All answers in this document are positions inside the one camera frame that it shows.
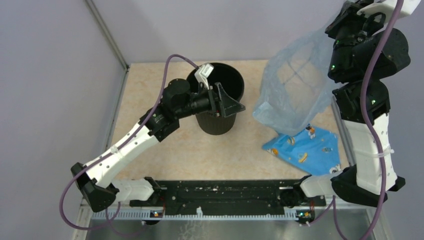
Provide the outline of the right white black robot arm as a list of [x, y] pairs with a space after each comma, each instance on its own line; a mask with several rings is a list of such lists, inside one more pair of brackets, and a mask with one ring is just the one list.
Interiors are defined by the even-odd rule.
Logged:
[[411, 58], [396, 20], [411, 15], [417, 0], [346, 1], [325, 29], [334, 40], [328, 77], [342, 87], [333, 95], [350, 136], [354, 165], [321, 176], [306, 176], [293, 187], [293, 200], [307, 206], [314, 197], [336, 196], [353, 204], [380, 207], [388, 192], [406, 183], [392, 165], [388, 126], [389, 91], [382, 79], [406, 68]]

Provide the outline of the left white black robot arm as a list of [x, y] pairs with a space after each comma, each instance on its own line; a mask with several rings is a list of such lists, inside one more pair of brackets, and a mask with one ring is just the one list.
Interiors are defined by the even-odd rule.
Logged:
[[162, 142], [180, 127], [180, 119], [202, 113], [228, 118], [246, 107], [230, 97], [221, 83], [211, 89], [199, 84], [191, 92], [190, 83], [173, 79], [162, 91], [160, 102], [149, 109], [117, 144], [98, 159], [71, 167], [76, 185], [91, 210], [104, 211], [114, 203], [141, 201], [154, 207], [160, 202], [161, 187], [151, 178], [116, 180], [117, 174], [148, 148]]

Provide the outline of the black plastic trash bin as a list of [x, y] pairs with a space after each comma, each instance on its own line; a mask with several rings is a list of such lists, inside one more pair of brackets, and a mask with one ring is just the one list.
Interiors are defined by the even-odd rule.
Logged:
[[[220, 83], [225, 93], [232, 99], [240, 102], [245, 90], [245, 81], [240, 72], [231, 65], [220, 62], [207, 62], [199, 67], [206, 72], [206, 79], [209, 86], [213, 87], [215, 93], [218, 92], [216, 86]], [[206, 89], [199, 86], [196, 78], [197, 70], [193, 70], [186, 78], [190, 84], [190, 91], [195, 98], [206, 94]], [[235, 124], [236, 114], [222, 117], [211, 111], [198, 113], [195, 115], [199, 127], [209, 135], [223, 135], [227, 133]]]

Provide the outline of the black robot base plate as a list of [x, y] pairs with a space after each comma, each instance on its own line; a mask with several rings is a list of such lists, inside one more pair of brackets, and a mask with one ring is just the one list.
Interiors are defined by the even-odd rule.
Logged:
[[324, 197], [307, 198], [296, 179], [157, 180], [146, 200], [131, 207], [161, 208], [170, 215], [193, 214], [201, 207], [211, 215], [284, 214], [285, 208], [324, 207]]

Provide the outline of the translucent blue trash bag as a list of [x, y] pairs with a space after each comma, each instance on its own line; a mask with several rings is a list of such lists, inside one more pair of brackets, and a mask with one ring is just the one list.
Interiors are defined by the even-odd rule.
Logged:
[[253, 118], [294, 136], [323, 112], [341, 87], [328, 76], [333, 44], [322, 27], [277, 52], [264, 68]]

